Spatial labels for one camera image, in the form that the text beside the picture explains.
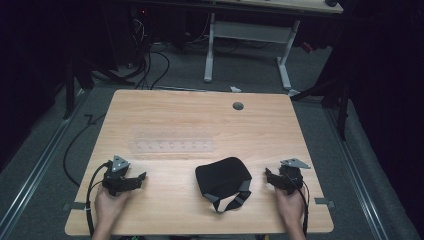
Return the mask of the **light wooden desk top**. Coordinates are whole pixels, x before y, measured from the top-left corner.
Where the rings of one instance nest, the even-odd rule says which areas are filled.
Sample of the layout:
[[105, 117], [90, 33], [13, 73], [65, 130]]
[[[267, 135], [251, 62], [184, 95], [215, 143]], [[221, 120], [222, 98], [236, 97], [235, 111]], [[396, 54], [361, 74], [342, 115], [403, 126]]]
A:
[[325, 3], [325, 0], [214, 0], [222, 3], [236, 3], [250, 6], [271, 7], [279, 9], [291, 9], [301, 11], [312, 11], [320, 13], [341, 14], [344, 9], [337, 3], [331, 7]]

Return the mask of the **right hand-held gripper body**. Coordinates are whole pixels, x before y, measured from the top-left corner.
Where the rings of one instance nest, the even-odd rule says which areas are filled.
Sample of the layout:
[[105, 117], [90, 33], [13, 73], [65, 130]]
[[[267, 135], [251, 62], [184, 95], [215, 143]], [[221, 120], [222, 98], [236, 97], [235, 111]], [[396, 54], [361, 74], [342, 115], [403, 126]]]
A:
[[303, 186], [302, 169], [310, 169], [310, 166], [297, 158], [281, 161], [279, 173], [282, 177], [282, 189], [286, 190], [289, 195]]

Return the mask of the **white metal desk frame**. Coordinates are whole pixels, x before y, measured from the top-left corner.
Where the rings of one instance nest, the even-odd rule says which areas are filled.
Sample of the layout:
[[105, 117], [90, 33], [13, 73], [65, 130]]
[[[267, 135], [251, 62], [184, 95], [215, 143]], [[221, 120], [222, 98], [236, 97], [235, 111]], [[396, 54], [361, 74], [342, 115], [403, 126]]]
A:
[[214, 40], [227, 38], [256, 42], [283, 44], [283, 54], [276, 58], [283, 88], [292, 91], [290, 78], [287, 72], [286, 61], [299, 29], [300, 21], [295, 20], [290, 27], [277, 27], [249, 23], [218, 21], [215, 14], [210, 15], [208, 51], [206, 55], [204, 81], [211, 82], [214, 65]]

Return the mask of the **black metal stand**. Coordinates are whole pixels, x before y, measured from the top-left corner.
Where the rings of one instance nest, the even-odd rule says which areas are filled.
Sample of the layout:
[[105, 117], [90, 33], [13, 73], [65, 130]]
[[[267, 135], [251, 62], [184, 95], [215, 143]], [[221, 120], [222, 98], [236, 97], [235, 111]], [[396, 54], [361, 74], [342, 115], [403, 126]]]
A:
[[318, 84], [317, 86], [311, 87], [305, 91], [291, 96], [292, 101], [298, 101], [308, 96], [316, 95], [318, 93], [323, 94], [321, 100], [321, 106], [323, 108], [338, 108], [338, 117], [336, 120], [336, 129], [339, 137], [345, 141], [345, 127], [346, 120], [348, 117], [348, 101], [349, 101], [349, 89], [350, 80], [336, 79], [329, 82]]
[[108, 77], [113, 82], [124, 85], [132, 85], [132, 82], [120, 77], [109, 70], [81, 57], [71, 57], [66, 65], [66, 110], [65, 119], [69, 119], [75, 110], [75, 82], [78, 82], [83, 90], [91, 91], [94, 87], [94, 81], [91, 72], [97, 71]]

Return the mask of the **clear plastic strip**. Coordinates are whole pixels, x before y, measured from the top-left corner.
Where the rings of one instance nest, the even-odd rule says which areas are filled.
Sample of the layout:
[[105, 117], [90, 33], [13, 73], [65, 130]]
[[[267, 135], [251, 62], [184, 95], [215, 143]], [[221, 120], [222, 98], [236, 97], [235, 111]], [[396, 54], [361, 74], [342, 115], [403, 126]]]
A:
[[195, 128], [138, 129], [129, 141], [134, 153], [209, 153], [213, 137]]

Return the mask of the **person's right hand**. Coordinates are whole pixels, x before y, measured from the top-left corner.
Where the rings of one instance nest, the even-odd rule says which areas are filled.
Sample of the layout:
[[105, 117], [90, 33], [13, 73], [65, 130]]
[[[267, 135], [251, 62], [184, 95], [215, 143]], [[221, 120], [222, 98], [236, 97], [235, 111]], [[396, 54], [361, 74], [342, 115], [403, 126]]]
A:
[[287, 232], [303, 232], [302, 217], [304, 214], [303, 191], [287, 194], [285, 190], [276, 188], [276, 202], [279, 215]]

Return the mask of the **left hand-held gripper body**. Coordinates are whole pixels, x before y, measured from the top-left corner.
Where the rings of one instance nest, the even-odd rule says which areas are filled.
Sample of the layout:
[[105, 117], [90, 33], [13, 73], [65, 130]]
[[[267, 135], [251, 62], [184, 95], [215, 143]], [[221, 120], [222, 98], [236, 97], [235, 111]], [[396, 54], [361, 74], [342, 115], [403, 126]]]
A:
[[106, 188], [111, 196], [118, 196], [121, 192], [122, 186], [130, 182], [125, 178], [129, 170], [130, 163], [124, 158], [115, 155], [112, 160], [108, 162], [107, 171], [102, 180], [102, 186]]

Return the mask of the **metal floor rail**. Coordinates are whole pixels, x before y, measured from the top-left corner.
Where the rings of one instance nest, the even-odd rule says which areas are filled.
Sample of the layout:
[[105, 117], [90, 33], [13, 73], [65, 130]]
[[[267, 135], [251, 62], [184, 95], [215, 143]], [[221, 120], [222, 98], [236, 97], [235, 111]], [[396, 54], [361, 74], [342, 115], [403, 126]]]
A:
[[74, 109], [66, 112], [63, 90], [55, 105], [36, 122], [29, 136], [0, 173], [0, 240], [7, 240], [47, 171], [76, 111], [89, 90], [74, 95]]
[[323, 110], [332, 132], [335, 135], [339, 148], [343, 155], [343, 161], [347, 170], [353, 189], [361, 206], [362, 212], [367, 220], [368, 226], [375, 240], [389, 240], [385, 227], [382, 224], [374, 201], [372, 200], [366, 185], [357, 169], [354, 158], [349, 150], [348, 144], [340, 136], [337, 129], [336, 115], [332, 110]]

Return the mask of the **grey table bracket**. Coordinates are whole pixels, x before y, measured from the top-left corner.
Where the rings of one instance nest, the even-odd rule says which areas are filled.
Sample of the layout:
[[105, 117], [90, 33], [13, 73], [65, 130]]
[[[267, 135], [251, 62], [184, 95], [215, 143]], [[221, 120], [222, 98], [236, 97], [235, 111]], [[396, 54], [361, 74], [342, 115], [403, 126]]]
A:
[[70, 211], [72, 209], [76, 209], [76, 210], [84, 210], [85, 209], [85, 203], [80, 203], [80, 202], [72, 202], [72, 203], [64, 203], [62, 205], [62, 210], [63, 211]]
[[335, 203], [327, 198], [315, 198], [314, 201], [317, 205], [326, 205], [329, 209], [335, 207]]

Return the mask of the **person's left hand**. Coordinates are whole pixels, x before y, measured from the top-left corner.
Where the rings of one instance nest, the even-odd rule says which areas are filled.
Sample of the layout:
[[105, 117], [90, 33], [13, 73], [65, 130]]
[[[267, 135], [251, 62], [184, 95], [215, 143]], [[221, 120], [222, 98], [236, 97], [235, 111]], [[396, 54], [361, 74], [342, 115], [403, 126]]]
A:
[[111, 196], [104, 187], [100, 186], [98, 188], [95, 199], [97, 219], [95, 227], [96, 236], [108, 236], [110, 234], [130, 195], [130, 192], [123, 192], [119, 196]]

